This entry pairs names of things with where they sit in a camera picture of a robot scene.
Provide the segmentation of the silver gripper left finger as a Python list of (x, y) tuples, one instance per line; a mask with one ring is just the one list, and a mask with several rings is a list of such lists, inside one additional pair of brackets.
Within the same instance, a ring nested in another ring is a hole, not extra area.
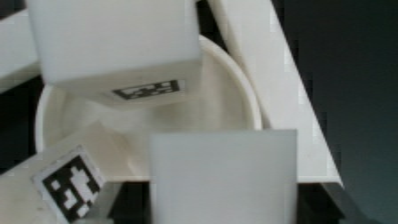
[(89, 210), (87, 224), (151, 224), (148, 182), (105, 184)]

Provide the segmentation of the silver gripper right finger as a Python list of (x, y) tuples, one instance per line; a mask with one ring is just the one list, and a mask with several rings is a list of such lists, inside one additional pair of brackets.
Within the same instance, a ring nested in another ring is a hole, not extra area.
[(340, 183), (299, 184), (295, 224), (372, 224)]

